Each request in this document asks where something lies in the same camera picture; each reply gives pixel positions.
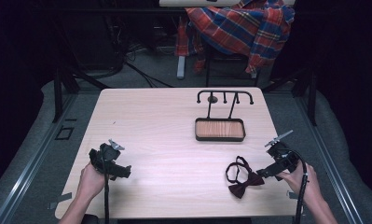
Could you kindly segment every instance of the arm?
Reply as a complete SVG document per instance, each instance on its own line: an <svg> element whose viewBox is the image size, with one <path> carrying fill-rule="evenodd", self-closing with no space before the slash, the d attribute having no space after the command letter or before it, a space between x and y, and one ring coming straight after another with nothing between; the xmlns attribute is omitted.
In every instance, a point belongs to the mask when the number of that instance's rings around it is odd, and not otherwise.
<svg viewBox="0 0 372 224"><path fill-rule="evenodd" d="M309 208L316 223L337 223L328 203L325 201L322 193L320 192L316 172L314 171L313 167L308 164L307 171L308 184L304 194L305 205ZM277 176L283 178L295 193L299 193L303 175L302 162L299 161L296 170L293 173L287 174L285 172L281 172Z"/></svg>
<svg viewBox="0 0 372 224"><path fill-rule="evenodd" d="M75 199L72 201L59 223L81 223L90 205L90 201L102 191L103 187L104 176L98 173L93 168L92 164L87 164L81 171Z"/></svg>

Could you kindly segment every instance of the black cable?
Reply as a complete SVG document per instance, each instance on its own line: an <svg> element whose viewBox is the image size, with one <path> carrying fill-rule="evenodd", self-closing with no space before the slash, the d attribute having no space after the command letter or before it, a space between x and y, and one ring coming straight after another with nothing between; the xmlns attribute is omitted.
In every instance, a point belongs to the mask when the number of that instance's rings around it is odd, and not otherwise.
<svg viewBox="0 0 372 224"><path fill-rule="evenodd" d="M108 180L107 171L105 167L106 159L104 158L106 149L103 147L102 151L103 151L102 161L103 161L103 175L104 175L104 223L109 224L109 218L110 218L110 215L109 215L109 180Z"/></svg>
<svg viewBox="0 0 372 224"><path fill-rule="evenodd" d="M155 84L150 80L150 79L153 79L157 82L159 82L160 84L164 85L164 86L167 86L167 87L170 87L170 88L173 88L173 86L167 84L167 83L164 83L154 77L151 77L149 76L148 74L142 72L141 70L139 70L137 67L135 67L134 65L128 63L128 62L124 62L124 64L126 64L128 67L130 67L131 69L135 70L137 73L139 73L142 77L145 78L145 80L148 82L148 84L150 85L150 87L153 87L153 85L155 86Z"/></svg>
<svg viewBox="0 0 372 224"><path fill-rule="evenodd" d="M291 149L281 149L281 150L286 150L286 151L289 151L289 152L296 153L296 155L299 157L299 160L302 162L302 170L304 172L304 175L302 176L301 187L299 189L298 199L296 201L296 221L295 221L296 224L299 224L301 222L301 210L302 210L302 204L303 204L303 200L304 200L305 188L306 188L307 183L308 183L307 165L306 165L305 161L302 159L301 155L297 151L294 151L294 150L291 150Z"/></svg>

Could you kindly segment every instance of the bow tie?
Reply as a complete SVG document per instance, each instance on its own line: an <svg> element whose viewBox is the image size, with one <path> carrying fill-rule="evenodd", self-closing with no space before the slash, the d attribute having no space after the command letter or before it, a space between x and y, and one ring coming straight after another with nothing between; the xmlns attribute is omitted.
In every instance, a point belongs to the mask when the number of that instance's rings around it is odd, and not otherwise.
<svg viewBox="0 0 372 224"><path fill-rule="evenodd" d="M228 171L229 171L229 168L231 166L234 166L234 165L237 166L238 170L237 170L235 179L231 180L228 177ZM238 180L238 174L240 172L240 168L239 168L240 166L244 167L248 172L247 180L244 181L243 183ZM228 182L232 183L232 184L235 184L235 185L231 185L231 186L228 187L229 191L231 191L238 198L241 198L243 196L243 194L246 191L246 188L248 186L258 186L258 185L265 184L262 177L260 175L256 174L255 172L253 172L253 170L249 166L249 163L243 157L240 157L240 156L238 156L236 158L235 162L232 162L228 166L228 168L226 170L226 175L227 175Z"/></svg>

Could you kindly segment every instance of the white bar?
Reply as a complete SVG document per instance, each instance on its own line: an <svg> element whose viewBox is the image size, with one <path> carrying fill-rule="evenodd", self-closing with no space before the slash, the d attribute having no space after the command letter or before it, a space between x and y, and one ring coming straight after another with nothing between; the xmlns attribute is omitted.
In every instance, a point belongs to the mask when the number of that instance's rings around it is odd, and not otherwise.
<svg viewBox="0 0 372 224"><path fill-rule="evenodd" d="M186 57L179 56L179 64L177 64L177 78L179 79L185 78L185 65L186 65Z"/></svg>

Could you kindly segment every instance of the plaid shirt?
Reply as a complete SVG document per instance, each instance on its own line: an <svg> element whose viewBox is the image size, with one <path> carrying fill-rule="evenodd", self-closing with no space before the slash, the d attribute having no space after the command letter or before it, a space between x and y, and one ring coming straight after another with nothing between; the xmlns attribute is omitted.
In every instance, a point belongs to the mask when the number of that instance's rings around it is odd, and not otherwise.
<svg viewBox="0 0 372 224"><path fill-rule="evenodd" d="M246 68L273 63L290 35L295 12L282 0L241 0L231 8L189 7L179 22L175 55L204 54L201 37L225 54L249 57Z"/></svg>

